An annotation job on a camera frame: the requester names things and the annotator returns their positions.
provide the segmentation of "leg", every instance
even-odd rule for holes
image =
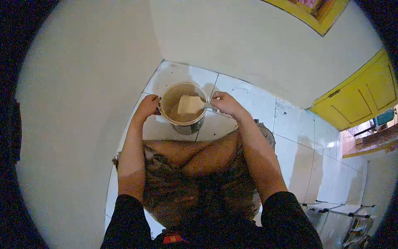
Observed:
[[[234,158],[238,141],[238,130],[216,140],[196,153],[183,172],[188,176],[203,176],[225,170]]]
[[[211,142],[145,140],[143,143],[164,155],[171,164],[183,166]]]

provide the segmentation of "forearm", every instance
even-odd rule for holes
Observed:
[[[275,152],[248,112],[236,119],[245,159],[261,202],[279,191],[287,191]]]
[[[122,149],[117,172],[119,195],[128,194],[142,202],[145,186],[145,159],[142,128],[145,120],[133,116]]]

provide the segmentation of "left hand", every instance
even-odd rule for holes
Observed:
[[[158,109],[160,97],[155,94],[147,95],[140,103],[133,118],[144,123],[151,115],[161,115]]]

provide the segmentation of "door hinge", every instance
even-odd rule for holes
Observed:
[[[331,97],[333,97],[333,96],[335,96],[336,94],[338,94],[340,92],[340,89],[339,90],[337,90],[337,91],[335,91],[334,93],[332,93],[331,95],[329,95],[329,98],[331,98]]]

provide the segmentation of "red patch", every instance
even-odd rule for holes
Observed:
[[[181,236],[179,236],[179,235],[168,235],[168,236],[164,237],[163,244],[170,244],[170,243],[175,243],[175,242],[180,242],[180,241],[185,241],[185,240],[183,238],[181,238]]]

